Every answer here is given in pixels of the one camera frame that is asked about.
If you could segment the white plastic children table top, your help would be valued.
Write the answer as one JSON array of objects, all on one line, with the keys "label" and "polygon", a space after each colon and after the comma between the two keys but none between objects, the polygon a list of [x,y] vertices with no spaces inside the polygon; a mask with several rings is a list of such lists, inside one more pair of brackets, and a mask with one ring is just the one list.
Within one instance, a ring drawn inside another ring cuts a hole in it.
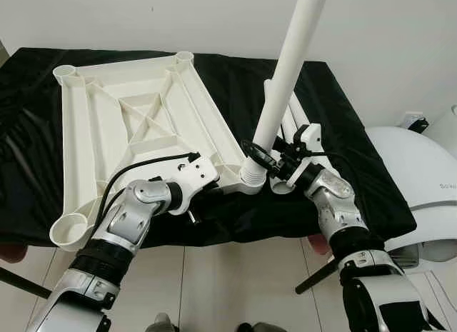
[{"label": "white plastic children table top", "polygon": [[75,253],[98,221],[105,189],[174,172],[180,155],[210,158],[226,193],[244,191],[237,139],[188,51],[146,60],[60,65],[64,195],[49,238]]}]

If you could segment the black table cover cloth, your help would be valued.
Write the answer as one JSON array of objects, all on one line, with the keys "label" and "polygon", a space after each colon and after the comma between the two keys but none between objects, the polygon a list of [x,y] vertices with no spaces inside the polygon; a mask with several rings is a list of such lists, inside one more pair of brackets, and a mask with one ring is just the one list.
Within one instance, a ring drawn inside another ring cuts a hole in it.
[{"label": "black table cover cloth", "polygon": [[[62,214],[61,101],[54,68],[163,55],[150,49],[24,47],[0,65],[0,243],[50,247],[50,228]],[[263,83],[276,61],[196,54],[194,65],[233,136],[251,139],[264,103]],[[344,178],[356,180],[358,207],[369,230],[385,240],[414,231],[417,223],[407,201],[328,64],[304,64],[295,94],[309,120],[322,126],[323,147],[334,154],[333,165]],[[300,191],[226,194],[206,199],[197,214],[203,218],[199,224],[160,216],[144,247],[251,243],[320,231],[316,207]]]}]

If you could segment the red round object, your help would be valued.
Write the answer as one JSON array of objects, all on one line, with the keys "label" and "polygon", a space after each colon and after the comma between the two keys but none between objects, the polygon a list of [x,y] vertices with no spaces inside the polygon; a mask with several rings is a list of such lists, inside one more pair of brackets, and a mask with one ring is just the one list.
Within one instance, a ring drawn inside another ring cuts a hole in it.
[{"label": "red round object", "polygon": [[314,253],[320,255],[327,255],[332,253],[329,242],[322,234],[311,234],[306,237],[306,240],[308,241],[308,244],[310,244],[310,247],[313,249]]},{"label": "red round object", "polygon": [[22,243],[0,243],[0,260],[19,263],[26,257],[29,245]]}]

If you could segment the black power plug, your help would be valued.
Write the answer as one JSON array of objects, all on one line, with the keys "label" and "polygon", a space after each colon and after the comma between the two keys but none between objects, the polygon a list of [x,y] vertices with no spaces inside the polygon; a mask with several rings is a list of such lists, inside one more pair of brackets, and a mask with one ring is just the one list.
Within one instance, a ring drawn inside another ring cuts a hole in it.
[{"label": "black power plug", "polygon": [[429,126],[430,123],[427,118],[418,117],[418,119],[409,124],[408,130],[416,132],[417,134],[422,134]]}]

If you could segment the grey robot left foot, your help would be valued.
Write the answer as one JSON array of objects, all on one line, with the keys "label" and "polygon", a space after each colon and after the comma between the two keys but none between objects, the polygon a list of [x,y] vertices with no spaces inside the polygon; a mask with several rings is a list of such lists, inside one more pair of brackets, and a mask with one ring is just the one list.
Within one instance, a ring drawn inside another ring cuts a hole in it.
[{"label": "grey robot left foot", "polygon": [[154,321],[144,329],[144,332],[180,332],[180,328],[174,325],[167,313],[157,313]]}]

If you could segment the white domed appliance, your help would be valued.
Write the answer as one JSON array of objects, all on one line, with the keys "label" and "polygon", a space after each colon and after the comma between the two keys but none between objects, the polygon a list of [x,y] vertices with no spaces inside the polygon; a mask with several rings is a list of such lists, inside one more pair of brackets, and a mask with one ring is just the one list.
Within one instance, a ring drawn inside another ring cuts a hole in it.
[{"label": "white domed appliance", "polygon": [[450,266],[457,259],[457,162],[434,140],[392,126],[366,130],[416,222],[386,241],[408,272]]}]

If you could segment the white wall socket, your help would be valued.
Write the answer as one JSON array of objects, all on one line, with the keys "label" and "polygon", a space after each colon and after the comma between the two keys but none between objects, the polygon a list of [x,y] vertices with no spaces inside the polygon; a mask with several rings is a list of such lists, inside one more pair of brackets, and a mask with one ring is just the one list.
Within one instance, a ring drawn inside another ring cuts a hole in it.
[{"label": "white wall socket", "polygon": [[402,129],[409,129],[412,124],[420,121],[421,119],[424,119],[424,114],[421,112],[405,112],[398,126]]}]

